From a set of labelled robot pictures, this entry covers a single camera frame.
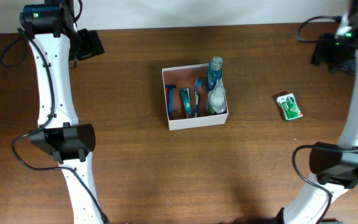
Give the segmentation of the green soap packet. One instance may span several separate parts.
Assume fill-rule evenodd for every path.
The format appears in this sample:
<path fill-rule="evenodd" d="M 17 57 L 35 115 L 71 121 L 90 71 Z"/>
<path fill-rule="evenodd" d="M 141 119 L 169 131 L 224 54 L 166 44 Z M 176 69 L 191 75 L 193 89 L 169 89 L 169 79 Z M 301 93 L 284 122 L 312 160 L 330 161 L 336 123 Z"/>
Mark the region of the green soap packet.
<path fill-rule="evenodd" d="M 293 93 L 277 97 L 276 102 L 283 112 L 285 121 L 291 121 L 303 116 L 303 113 L 298 107 L 296 98 Z"/>

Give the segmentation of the blue disposable razor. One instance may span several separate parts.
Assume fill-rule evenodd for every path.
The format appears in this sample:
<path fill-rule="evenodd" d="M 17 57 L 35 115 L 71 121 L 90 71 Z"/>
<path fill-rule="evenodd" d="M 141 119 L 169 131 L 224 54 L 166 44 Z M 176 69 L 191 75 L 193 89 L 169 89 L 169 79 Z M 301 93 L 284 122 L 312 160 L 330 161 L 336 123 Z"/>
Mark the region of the blue disposable razor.
<path fill-rule="evenodd" d="M 168 89 L 168 115 L 170 116 L 173 111 L 173 90 L 177 86 L 174 84 L 165 84 L 165 88 Z"/>

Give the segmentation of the green toothpaste tube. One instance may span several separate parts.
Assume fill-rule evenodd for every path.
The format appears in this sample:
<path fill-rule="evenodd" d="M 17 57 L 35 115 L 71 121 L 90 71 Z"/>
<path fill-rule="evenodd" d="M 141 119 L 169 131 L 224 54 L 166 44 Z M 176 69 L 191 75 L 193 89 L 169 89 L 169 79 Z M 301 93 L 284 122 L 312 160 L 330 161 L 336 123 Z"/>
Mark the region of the green toothpaste tube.
<path fill-rule="evenodd" d="M 188 88 L 181 88 L 180 89 L 180 95 L 182 104 L 185 111 L 186 118 L 191 118 L 191 104 L 190 104 L 190 96 L 189 96 L 189 89 Z"/>

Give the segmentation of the blue white toothbrush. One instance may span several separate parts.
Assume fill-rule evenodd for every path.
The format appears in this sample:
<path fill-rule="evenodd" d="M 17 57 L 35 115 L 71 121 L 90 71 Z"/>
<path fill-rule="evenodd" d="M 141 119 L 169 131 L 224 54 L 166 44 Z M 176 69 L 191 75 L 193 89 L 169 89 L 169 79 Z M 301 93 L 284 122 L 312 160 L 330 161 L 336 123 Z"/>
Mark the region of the blue white toothbrush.
<path fill-rule="evenodd" d="M 195 81 L 195 118 L 198 117 L 198 110 L 199 110 L 199 101 L 200 101 L 200 95 L 199 90 L 203 86 L 203 79 L 201 77 L 198 77 Z"/>

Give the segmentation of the blue mouthwash bottle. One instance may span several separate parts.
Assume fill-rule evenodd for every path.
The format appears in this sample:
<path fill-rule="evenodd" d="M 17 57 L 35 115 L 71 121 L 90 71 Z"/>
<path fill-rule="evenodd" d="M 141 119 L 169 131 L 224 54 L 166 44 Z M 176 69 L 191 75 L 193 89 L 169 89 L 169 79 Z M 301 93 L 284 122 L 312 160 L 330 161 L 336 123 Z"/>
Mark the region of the blue mouthwash bottle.
<path fill-rule="evenodd" d="M 218 79 L 222 77 L 223 59 L 215 56 L 209 61 L 208 74 L 206 76 L 206 90 L 207 92 L 214 89 Z"/>

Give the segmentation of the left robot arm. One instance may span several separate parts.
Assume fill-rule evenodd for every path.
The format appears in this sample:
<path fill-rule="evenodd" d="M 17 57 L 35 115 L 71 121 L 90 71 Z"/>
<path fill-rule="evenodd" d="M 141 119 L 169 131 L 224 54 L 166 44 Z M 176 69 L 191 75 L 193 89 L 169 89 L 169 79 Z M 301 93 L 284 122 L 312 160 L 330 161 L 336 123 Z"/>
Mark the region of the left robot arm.
<path fill-rule="evenodd" d="M 80 124 L 70 85 L 70 62 L 103 54 L 94 30 L 78 30 L 73 1 L 44 1 L 24 6 L 19 33 L 28 41 L 39 89 L 38 128 L 26 136 L 53 157 L 66 181 L 74 223 L 109 223 L 98 202 L 92 160 L 96 136 L 92 124 Z"/>

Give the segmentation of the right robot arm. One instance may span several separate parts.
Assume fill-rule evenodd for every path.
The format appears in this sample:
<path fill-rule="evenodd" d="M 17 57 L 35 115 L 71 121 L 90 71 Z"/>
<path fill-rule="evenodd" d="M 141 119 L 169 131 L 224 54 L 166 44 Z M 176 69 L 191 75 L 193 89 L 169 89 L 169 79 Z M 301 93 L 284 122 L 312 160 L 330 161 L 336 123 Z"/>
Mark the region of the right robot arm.
<path fill-rule="evenodd" d="M 337 31 L 312 41 L 316 47 L 311 63 L 325 63 L 331 73 L 354 73 L 347 120 L 338 144 L 317 142 L 294 150 L 292 161 L 299 151 L 310 149 L 311 175 L 305 177 L 298 166 L 293 167 L 305 185 L 296 199 L 279 211 L 275 223 L 322 223 L 331 204 L 358 184 L 358 1 L 349 1 L 347 12 L 332 20 L 339 24 Z"/>

